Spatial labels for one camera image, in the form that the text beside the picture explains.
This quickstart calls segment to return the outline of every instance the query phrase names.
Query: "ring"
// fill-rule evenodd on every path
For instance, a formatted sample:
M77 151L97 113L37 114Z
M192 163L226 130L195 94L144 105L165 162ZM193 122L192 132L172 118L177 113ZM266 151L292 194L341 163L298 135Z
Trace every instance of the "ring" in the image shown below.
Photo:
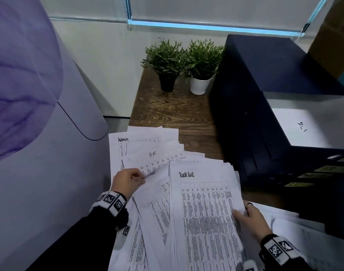
M245 209L247 209L250 205L253 205L251 202L249 202L247 205L246 205L246 207L245 207Z

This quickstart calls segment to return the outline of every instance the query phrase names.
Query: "person's right hand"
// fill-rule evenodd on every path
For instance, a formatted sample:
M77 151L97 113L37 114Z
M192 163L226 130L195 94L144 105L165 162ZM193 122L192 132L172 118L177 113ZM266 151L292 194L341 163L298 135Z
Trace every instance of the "person's right hand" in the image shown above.
M138 187L145 182L145 176L138 168L123 169L113 177L111 191L119 192L129 200Z
M247 207L248 203L248 201L244 200L245 207ZM260 210L254 205L249 205L246 211L249 215L248 217L244 216L236 209L233 209L232 214L235 216L235 218L237 218L239 221L242 221L247 226L252 235L260 244L263 238L269 234L272 234L273 232L266 223L265 218L261 214Z

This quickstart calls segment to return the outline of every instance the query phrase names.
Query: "green plant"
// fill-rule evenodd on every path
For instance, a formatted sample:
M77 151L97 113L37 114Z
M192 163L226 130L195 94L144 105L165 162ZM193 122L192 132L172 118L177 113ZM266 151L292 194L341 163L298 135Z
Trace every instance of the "green plant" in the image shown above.
M189 48L185 51L184 77L198 80L211 79L217 73L223 51L224 47L215 46L211 39L197 40L197 42L191 40Z
M183 48L180 50L182 43L175 42L170 44L170 40L160 39L160 44L151 45L146 48L147 59L143 59L141 66L152 68L158 74L178 77L183 69Z

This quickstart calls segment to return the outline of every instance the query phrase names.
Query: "wooden table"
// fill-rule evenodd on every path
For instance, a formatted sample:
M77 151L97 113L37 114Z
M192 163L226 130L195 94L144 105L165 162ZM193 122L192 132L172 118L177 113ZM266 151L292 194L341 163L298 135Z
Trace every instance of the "wooden table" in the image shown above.
M179 142L186 151L205 153L206 158L221 159L216 128L209 108L208 92L194 95L182 77L172 92L163 92L158 75L144 69L129 125L163 126L179 129ZM242 198L278 208L288 208L281 196L259 190L242 190Z

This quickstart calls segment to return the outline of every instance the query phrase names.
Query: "person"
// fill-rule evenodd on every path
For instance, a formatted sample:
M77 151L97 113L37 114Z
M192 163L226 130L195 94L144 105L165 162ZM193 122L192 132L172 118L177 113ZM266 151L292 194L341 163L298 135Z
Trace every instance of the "person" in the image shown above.
M107 271L117 230L126 230L127 201L146 182L137 168L119 171L110 191L103 192L92 205L88 216L81 218L53 243L27 271L66 269ZM260 257L265 270L312 270L287 240L274 235L263 215L244 201L248 216L237 210L233 215L244 223L261 245Z

